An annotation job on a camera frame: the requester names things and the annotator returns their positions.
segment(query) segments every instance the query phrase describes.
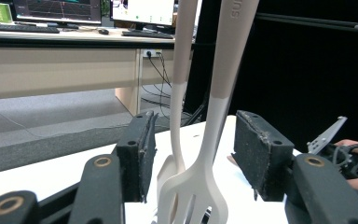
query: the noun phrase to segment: spatula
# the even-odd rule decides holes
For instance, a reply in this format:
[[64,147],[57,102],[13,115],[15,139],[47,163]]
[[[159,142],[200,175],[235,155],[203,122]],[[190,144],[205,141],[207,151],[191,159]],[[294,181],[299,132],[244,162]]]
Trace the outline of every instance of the spatula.
[[222,1],[200,154],[190,168],[163,184],[158,200],[158,224],[171,222],[175,197],[178,198],[175,224],[200,224],[208,207],[212,207],[209,224],[227,222],[227,203],[213,177],[213,159],[257,5],[258,0]]
[[185,163],[180,148],[180,125],[182,101],[187,86],[187,75],[193,39],[194,20],[196,18],[197,0],[179,2],[176,21],[175,44],[173,52],[172,96],[170,131],[172,155],[167,157],[158,173],[158,198],[162,184],[171,176],[182,173]]

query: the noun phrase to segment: monitor screen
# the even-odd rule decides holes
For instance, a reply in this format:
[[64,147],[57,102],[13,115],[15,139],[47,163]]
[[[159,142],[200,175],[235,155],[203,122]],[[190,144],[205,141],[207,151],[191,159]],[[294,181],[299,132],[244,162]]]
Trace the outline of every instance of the monitor screen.
[[13,0],[19,21],[101,24],[100,0]]
[[113,21],[172,25],[174,0],[111,0]]

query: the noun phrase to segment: mouse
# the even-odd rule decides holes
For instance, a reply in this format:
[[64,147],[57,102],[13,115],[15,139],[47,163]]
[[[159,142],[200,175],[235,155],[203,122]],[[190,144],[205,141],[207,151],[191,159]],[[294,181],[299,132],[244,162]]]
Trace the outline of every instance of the mouse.
[[101,35],[109,35],[109,31],[105,29],[98,30],[98,33],[100,33]]

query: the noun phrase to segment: power outlet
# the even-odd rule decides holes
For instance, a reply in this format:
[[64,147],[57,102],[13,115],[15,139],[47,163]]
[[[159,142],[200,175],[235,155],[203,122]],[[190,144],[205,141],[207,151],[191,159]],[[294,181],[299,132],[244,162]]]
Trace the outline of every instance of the power outlet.
[[162,53],[162,49],[144,49],[144,58],[148,58],[149,56],[147,56],[147,52],[150,52],[150,57],[151,58],[157,58],[158,53]]

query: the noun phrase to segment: desk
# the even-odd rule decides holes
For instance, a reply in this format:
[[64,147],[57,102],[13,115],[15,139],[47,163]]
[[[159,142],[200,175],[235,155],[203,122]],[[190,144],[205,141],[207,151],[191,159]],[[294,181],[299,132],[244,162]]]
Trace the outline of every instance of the desk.
[[[116,96],[136,115],[139,89],[161,83],[144,49],[164,49],[165,68],[172,75],[171,39],[109,35],[80,30],[59,34],[0,32],[0,99],[70,91],[116,89]],[[161,62],[152,59],[154,64]]]
[[[216,183],[226,198],[229,215],[227,224],[287,223],[283,203],[265,203],[254,200],[254,192],[240,168],[228,161],[234,151],[235,116],[228,116],[213,167]],[[181,129],[181,145],[186,167],[194,162],[203,137],[204,122]],[[157,173],[165,158],[171,154],[170,133],[156,134],[158,152],[155,157],[148,203],[126,203],[127,224],[150,224],[157,208]],[[85,162],[100,154],[110,153],[114,146],[99,147],[58,159],[0,173],[0,195],[12,190],[33,191],[43,200],[80,180]]]

